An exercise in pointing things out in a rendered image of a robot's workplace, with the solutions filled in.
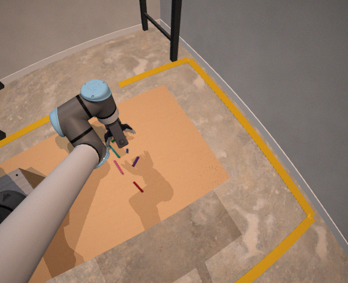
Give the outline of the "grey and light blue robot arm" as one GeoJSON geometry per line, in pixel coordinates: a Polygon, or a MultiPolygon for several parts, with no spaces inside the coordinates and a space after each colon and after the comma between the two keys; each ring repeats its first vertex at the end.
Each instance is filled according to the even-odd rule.
{"type": "Polygon", "coordinates": [[[129,144],[118,116],[108,84],[98,79],[50,112],[53,128],[74,149],[27,197],[13,190],[0,192],[0,283],[29,282],[89,176],[109,158],[88,120],[113,123],[108,128],[118,148],[129,144]]]}

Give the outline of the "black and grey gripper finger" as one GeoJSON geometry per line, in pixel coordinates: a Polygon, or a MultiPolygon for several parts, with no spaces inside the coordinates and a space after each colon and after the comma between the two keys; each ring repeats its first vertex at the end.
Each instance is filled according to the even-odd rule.
{"type": "Polygon", "coordinates": [[[110,141],[112,140],[112,137],[109,136],[109,134],[107,132],[105,132],[105,144],[106,147],[109,147],[110,141]]]}
{"type": "Polygon", "coordinates": [[[135,131],[127,123],[123,124],[123,128],[124,128],[125,132],[130,132],[130,133],[135,134],[135,131]]]}

